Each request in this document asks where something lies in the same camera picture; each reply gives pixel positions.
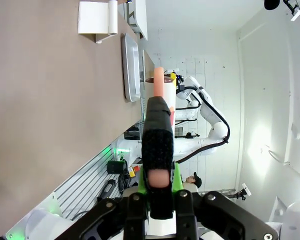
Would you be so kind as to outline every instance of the cap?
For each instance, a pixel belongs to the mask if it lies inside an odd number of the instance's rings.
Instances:
[[[194,175],[194,180],[195,180],[194,184],[196,185],[197,188],[200,188],[201,185],[202,185],[202,180],[201,180],[201,178],[198,177],[198,175],[197,175],[196,172],[194,172],[193,175]]]

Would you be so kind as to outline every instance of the metal tray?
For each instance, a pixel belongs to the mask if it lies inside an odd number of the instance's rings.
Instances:
[[[125,98],[135,102],[141,95],[138,44],[126,33],[121,39],[121,46]]]

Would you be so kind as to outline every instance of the screw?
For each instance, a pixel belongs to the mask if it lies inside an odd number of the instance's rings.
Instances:
[[[186,197],[187,195],[188,195],[188,193],[186,191],[180,192],[180,196],[183,198]]]
[[[264,235],[264,240],[272,240],[272,235],[270,233],[267,233],[266,235]]]
[[[216,197],[213,196],[212,194],[209,194],[209,195],[208,195],[208,199],[209,199],[210,201],[213,201],[213,200],[216,199]]]
[[[106,207],[107,208],[111,208],[113,206],[113,204],[111,203],[111,202],[108,202],[107,204],[106,204]]]
[[[139,199],[140,199],[140,197],[138,195],[133,196],[133,200],[138,201]]]

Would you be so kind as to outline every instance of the white paper roll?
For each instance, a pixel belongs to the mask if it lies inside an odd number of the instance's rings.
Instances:
[[[145,82],[144,84],[145,90],[145,102],[146,106],[148,104],[149,98],[154,96],[154,84],[150,82]],[[173,109],[173,124],[172,124],[172,131],[173,135],[175,134],[175,126],[176,126],[176,87],[173,82],[165,83],[163,85],[163,99],[165,100],[168,108],[171,110]]]
[[[118,34],[118,1],[110,0],[108,2],[108,34]]]

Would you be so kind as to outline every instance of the white robotic arm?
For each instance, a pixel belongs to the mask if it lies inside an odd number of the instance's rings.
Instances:
[[[178,160],[183,163],[195,155],[210,155],[219,147],[228,142],[230,137],[230,128],[222,113],[217,110],[209,94],[203,89],[194,77],[187,77],[183,82],[184,89],[177,91],[177,97],[180,99],[194,99],[190,102],[191,108],[176,109],[175,120],[182,121],[194,119],[195,114],[200,108],[202,117],[211,124],[208,137],[195,138],[175,138],[174,139],[174,157],[184,157]],[[117,158],[124,157],[130,166],[136,158],[141,158],[141,141],[119,139],[116,144]]]

